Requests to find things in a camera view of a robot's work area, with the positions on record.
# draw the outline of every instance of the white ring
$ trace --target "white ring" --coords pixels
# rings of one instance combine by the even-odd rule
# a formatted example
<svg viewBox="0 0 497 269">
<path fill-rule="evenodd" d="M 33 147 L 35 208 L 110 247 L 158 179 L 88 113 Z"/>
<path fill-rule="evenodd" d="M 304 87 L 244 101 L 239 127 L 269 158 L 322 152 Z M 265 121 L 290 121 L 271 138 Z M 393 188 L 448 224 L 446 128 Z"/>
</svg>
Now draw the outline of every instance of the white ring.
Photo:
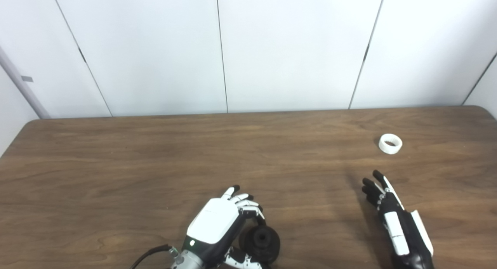
<svg viewBox="0 0 497 269">
<path fill-rule="evenodd" d="M 383 134 L 383 136 L 381 136 L 380 138 L 378 147 L 380 147 L 380 150 L 382 150 L 385 154 L 396 154 L 402 147 L 402 140 L 401 138 L 399 138 L 399 136 L 396 136 L 394 134 Z"/>
</svg>

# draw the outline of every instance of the black fingertip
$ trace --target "black fingertip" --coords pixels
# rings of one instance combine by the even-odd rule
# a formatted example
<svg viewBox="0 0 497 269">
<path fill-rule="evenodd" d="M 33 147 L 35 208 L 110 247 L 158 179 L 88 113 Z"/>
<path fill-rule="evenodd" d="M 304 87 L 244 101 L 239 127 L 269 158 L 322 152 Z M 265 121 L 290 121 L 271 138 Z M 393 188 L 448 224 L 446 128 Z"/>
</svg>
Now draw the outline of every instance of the black fingertip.
<svg viewBox="0 0 497 269">
<path fill-rule="evenodd" d="M 266 225 L 266 220 L 264 220 L 260 216 L 257 216 L 256 220 L 258 225 Z"/>
<path fill-rule="evenodd" d="M 365 186 L 369 186 L 371 188 L 376 188 L 376 184 L 374 184 L 374 182 L 368 178 L 364 178 L 362 179 L 362 183 L 365 185 Z"/>
<path fill-rule="evenodd" d="M 377 180 L 382 180 L 384 175 L 380 171 L 375 169 L 373 171 L 373 177 L 375 177 Z"/>
<path fill-rule="evenodd" d="M 378 182 L 380 182 L 381 186 L 383 188 L 387 188 L 387 182 L 385 182 L 385 175 L 383 175 L 380 171 L 378 170 L 374 170 L 373 171 L 373 177 L 375 177 L 375 179 L 378 180 Z"/>
</svg>

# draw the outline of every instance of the wooden table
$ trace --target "wooden table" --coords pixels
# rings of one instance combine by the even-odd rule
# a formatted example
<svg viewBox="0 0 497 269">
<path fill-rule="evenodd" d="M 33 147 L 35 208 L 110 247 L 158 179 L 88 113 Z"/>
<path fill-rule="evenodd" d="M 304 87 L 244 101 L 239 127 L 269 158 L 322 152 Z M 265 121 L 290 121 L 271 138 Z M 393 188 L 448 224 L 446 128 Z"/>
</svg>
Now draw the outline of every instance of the wooden table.
<svg viewBox="0 0 497 269">
<path fill-rule="evenodd" d="M 398 154 L 378 149 L 383 133 Z M 438 269 L 494 269 L 496 156 L 497 122 L 476 107 L 37 120 L 0 159 L 0 267 L 127 269 L 181 246 L 240 184 L 279 232 L 274 269 L 388 269 L 361 192 L 376 168 L 421 213 Z"/>
</svg>

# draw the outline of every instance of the black spool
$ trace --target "black spool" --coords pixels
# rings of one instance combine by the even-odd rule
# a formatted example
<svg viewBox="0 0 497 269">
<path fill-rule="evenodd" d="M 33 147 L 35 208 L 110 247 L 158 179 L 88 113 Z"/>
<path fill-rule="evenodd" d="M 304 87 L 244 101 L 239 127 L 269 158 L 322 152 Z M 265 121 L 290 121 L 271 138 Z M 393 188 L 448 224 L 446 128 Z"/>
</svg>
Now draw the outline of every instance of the black spool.
<svg viewBox="0 0 497 269">
<path fill-rule="evenodd" d="M 278 233 L 269 226 L 252 227 L 243 240 L 243 245 L 240 247 L 257 262 L 271 264 L 279 255 L 280 239 Z"/>
</svg>

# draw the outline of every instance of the white robotic hand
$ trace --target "white robotic hand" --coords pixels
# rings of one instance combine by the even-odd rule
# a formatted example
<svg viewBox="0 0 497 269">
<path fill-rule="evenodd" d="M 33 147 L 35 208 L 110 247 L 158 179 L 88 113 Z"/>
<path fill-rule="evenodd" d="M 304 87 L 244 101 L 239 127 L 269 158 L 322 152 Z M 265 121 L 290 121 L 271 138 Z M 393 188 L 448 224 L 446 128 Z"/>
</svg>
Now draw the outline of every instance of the white robotic hand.
<svg viewBox="0 0 497 269">
<path fill-rule="evenodd" d="M 364 178 L 362 191 L 366 199 L 378 210 L 380 220 L 388 230 L 394 247 L 392 261 L 396 269 L 434 269 L 433 246 L 423 221 L 417 210 L 405 211 L 394 188 L 387 177 L 378 170 L 373 176 L 381 187 L 368 178 Z"/>
<path fill-rule="evenodd" d="M 240 186 L 232 186 L 220 198 L 212 198 L 188 227 L 182 252 L 169 251 L 174 257 L 171 269 L 209 269 L 226 263 L 239 269 L 267 269 L 246 253 L 231 246 L 246 219 L 256 218 L 259 225 L 266 219 L 262 207 L 253 196 L 233 194 Z"/>
</svg>

